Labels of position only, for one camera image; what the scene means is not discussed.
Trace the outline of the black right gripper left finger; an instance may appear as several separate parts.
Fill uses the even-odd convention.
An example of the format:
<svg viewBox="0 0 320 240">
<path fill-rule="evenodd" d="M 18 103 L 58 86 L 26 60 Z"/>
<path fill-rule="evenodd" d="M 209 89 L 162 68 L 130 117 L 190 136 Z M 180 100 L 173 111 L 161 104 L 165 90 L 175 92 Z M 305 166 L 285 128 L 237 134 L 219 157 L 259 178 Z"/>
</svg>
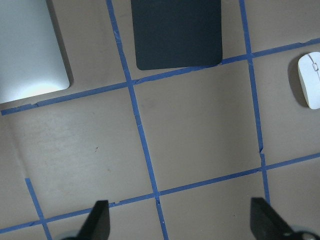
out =
<svg viewBox="0 0 320 240">
<path fill-rule="evenodd" d="M 107 240 L 110 236 L 109 201 L 98 200 L 78 232 L 77 240 Z"/>
</svg>

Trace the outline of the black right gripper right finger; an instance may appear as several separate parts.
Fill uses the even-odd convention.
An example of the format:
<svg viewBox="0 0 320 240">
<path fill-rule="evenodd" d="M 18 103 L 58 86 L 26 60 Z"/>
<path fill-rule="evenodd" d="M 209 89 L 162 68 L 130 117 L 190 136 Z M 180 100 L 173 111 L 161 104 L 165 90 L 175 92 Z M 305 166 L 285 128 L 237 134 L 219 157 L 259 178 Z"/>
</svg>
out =
<svg viewBox="0 0 320 240">
<path fill-rule="evenodd" d="M 253 197 L 250 202 L 250 230 L 256 240 L 299 240 L 300 234 L 262 197 Z"/>
</svg>

